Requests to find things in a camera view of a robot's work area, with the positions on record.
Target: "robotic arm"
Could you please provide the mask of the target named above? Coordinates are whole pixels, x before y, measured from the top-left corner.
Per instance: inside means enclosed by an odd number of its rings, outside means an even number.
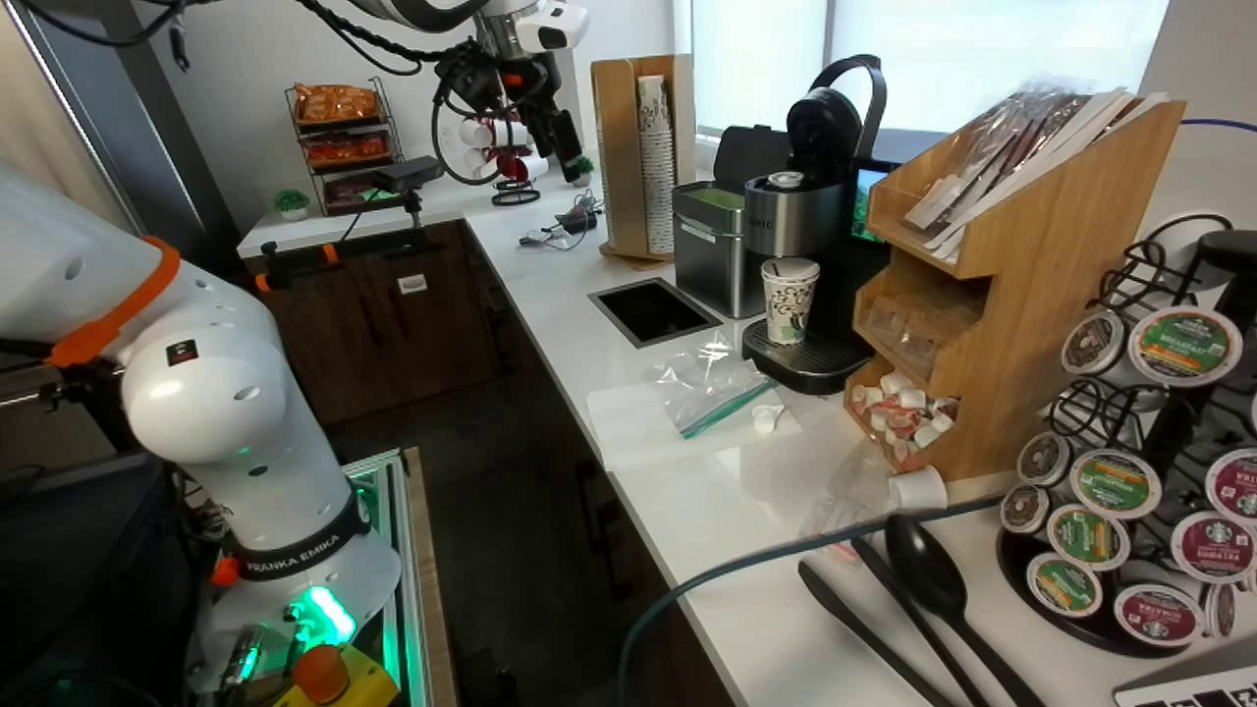
[[[474,19],[481,57],[460,57],[436,67],[452,92],[486,120],[503,116],[503,95],[537,140],[537,152],[557,156],[565,182],[583,182],[595,165],[583,152],[569,110],[554,106],[561,85],[554,50],[583,41],[591,13],[569,0],[468,0],[460,7],[434,7],[430,0],[355,0],[360,13],[421,28],[452,33]]]
[[[290,634],[322,600],[350,641],[384,609],[402,558],[356,519],[273,316],[163,245],[133,240],[0,165],[0,339],[53,343],[53,366],[116,362],[133,435],[224,510],[240,583],[202,620],[195,693],[236,645]]]

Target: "box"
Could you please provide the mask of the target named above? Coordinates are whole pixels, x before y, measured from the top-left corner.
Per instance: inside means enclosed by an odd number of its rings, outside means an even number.
[[[680,186],[672,218],[675,288],[728,317],[762,316],[762,260],[743,249],[743,192]]]

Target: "coffee maker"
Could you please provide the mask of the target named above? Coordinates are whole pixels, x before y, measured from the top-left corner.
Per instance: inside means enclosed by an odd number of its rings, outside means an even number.
[[[861,110],[829,83],[868,71],[872,97]],[[800,254],[823,262],[800,345],[774,345],[766,324],[743,329],[743,349],[762,372],[800,393],[838,393],[872,353],[851,329],[857,292],[888,262],[888,245],[861,240],[851,230],[857,178],[872,165],[872,140],[888,85],[875,57],[829,63],[811,95],[791,106],[791,163],[747,182],[743,249],[751,260]]]

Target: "white wall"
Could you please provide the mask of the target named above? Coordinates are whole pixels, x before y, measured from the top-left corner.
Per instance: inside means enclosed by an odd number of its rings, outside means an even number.
[[[452,36],[423,36],[392,23],[376,23],[350,7],[350,0],[325,0],[342,17],[389,36],[392,42],[436,50],[473,36],[465,23]],[[591,33],[575,57],[561,59],[569,106],[575,95],[591,106],[591,63],[610,57],[654,57],[672,46],[672,3],[668,0],[587,0]],[[216,0],[195,3],[185,17],[191,71],[178,71],[156,57],[164,76],[189,116],[189,127],[209,156],[214,178],[240,230],[254,223],[266,211],[274,188],[305,188],[304,156],[288,123],[284,92],[290,83],[366,83],[372,71],[356,59],[318,17],[295,0]],[[436,76],[423,67],[418,79],[384,79],[384,95],[396,116],[402,152],[434,152],[430,110],[434,110]]]
[[[1176,0],[1145,95],[1187,97],[1187,116],[1257,123],[1257,3]],[[1164,169],[1146,223],[1187,209],[1219,209],[1257,230],[1257,134],[1187,127]]]

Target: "white countertop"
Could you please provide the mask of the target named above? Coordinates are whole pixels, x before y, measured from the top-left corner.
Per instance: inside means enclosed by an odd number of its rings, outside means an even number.
[[[648,366],[683,345],[709,343],[711,329],[637,349],[591,299],[637,279],[672,283],[672,267],[604,260],[604,232],[595,232],[575,250],[519,249],[519,235],[554,223],[554,211],[565,211],[575,192],[546,188],[546,198],[525,209],[493,209],[486,192],[493,188],[465,188],[448,206],[440,206],[434,192],[423,199],[423,209],[434,209],[423,223],[448,218],[465,218],[473,223],[565,405],[575,410],[599,460],[617,484],[626,510],[672,587],[728,558],[800,538],[804,519],[824,502],[868,507],[868,499],[884,499],[882,489],[888,463],[868,439],[861,439],[861,427],[841,413],[838,397],[796,397],[791,388],[774,388],[766,397],[787,405],[779,432],[753,432],[751,410],[743,410],[711,432],[680,439],[664,400],[648,385]],[[346,230],[342,219],[262,223],[244,240],[240,254],[254,254],[248,249],[266,240],[274,240],[279,250],[332,240]],[[392,232],[406,223],[409,218],[389,209],[372,211],[360,230]],[[739,343],[739,325],[731,324],[715,334]],[[950,497],[982,497],[989,489],[998,491],[998,484],[1001,480],[955,484]],[[1015,668],[1023,668],[1045,705],[1099,707],[1112,705],[1115,683],[1176,664],[1088,647],[1026,609],[993,566],[993,510],[948,519],[934,521],[934,529],[971,583],[973,629]],[[961,701],[943,664],[927,652],[927,645],[866,566],[857,566],[844,550],[817,550],[817,563],[838,587],[844,587],[844,599],[861,605],[884,641],[893,641],[912,664],[918,664],[918,671],[934,676],[939,688]],[[683,600],[683,612],[715,671],[728,680],[728,693],[753,707],[925,705],[804,595],[792,566],[796,558],[753,566],[711,583]],[[1253,595],[1246,595],[1239,637],[1257,634],[1253,612]],[[971,676],[982,683],[989,705],[1005,705],[998,683],[977,664],[971,664]]]

